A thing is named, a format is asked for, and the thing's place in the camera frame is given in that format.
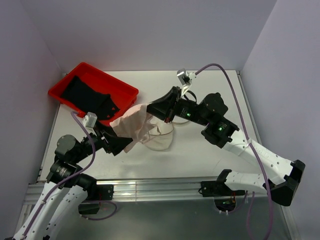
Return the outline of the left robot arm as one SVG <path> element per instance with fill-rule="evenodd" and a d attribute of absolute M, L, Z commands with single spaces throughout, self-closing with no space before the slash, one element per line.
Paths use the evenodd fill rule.
<path fill-rule="evenodd" d="M 157 101 L 138 104 L 108 126 L 100 123 L 93 112 L 87 113 L 82 121 L 72 112 L 86 136 L 78 141 L 68 134 L 58 140 L 55 160 L 41 195 L 12 239 L 52 240 L 73 209 L 96 197 L 97 180 L 84 172 L 94 163 L 97 151 L 103 149 L 116 156 L 127 153 L 139 142 L 149 142 L 150 131 L 156 127 L 152 118 L 169 123 L 173 119 L 174 106 Z"/>

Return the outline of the white mesh laundry bag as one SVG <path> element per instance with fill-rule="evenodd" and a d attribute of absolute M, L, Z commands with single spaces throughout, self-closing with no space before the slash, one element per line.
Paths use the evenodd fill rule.
<path fill-rule="evenodd" d="M 153 117 L 150 120 L 150 123 L 154 128 L 148 131 L 140 143 L 152 151 L 165 151 L 170 148 L 173 142 L 175 127 L 180 127 L 188 122 L 189 120 L 183 120 L 181 118 L 178 121 L 165 123 L 164 121 Z"/>

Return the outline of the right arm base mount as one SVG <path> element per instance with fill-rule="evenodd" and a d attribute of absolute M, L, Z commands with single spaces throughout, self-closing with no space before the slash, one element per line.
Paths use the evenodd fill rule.
<path fill-rule="evenodd" d="M 216 180 L 207 180 L 200 182 L 200 188 L 198 193 L 202 197 L 236 197 L 244 196 L 244 190 L 231 190 L 226 184 L 227 177 L 232 171 L 230 169 L 224 169 Z"/>

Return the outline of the beige bra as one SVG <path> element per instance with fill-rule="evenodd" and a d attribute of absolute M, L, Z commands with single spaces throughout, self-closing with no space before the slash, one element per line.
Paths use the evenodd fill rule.
<path fill-rule="evenodd" d="M 148 105 L 148 103 L 134 105 L 122 116 L 109 123 L 118 137 L 132 139 L 132 142 L 124 148 L 125 153 L 128 153 L 137 143 L 150 140 L 149 131 L 156 125 L 151 123 L 153 115 L 147 112 Z"/>

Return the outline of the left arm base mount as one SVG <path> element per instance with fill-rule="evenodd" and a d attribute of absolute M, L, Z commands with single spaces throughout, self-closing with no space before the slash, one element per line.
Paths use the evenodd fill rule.
<path fill-rule="evenodd" d="M 87 174 L 81 173 L 77 177 L 75 185 L 87 193 L 86 201 L 110 201 L 113 199 L 113 184 L 98 184 L 97 179 Z"/>

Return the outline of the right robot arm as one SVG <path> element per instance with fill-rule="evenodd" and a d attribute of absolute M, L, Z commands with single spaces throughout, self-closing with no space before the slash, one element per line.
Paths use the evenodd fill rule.
<path fill-rule="evenodd" d="M 200 103 L 182 98 L 182 90 L 172 87 L 163 97 L 151 102 L 147 112 L 170 123 L 175 117 L 204 126 L 201 134 L 212 145 L 228 151 L 260 173 L 240 173 L 224 169 L 214 181 L 201 182 L 203 197 L 243 196 L 245 192 L 266 194 L 281 206 L 291 205 L 306 165 L 268 150 L 224 117 L 228 111 L 219 93 L 210 93 Z"/>

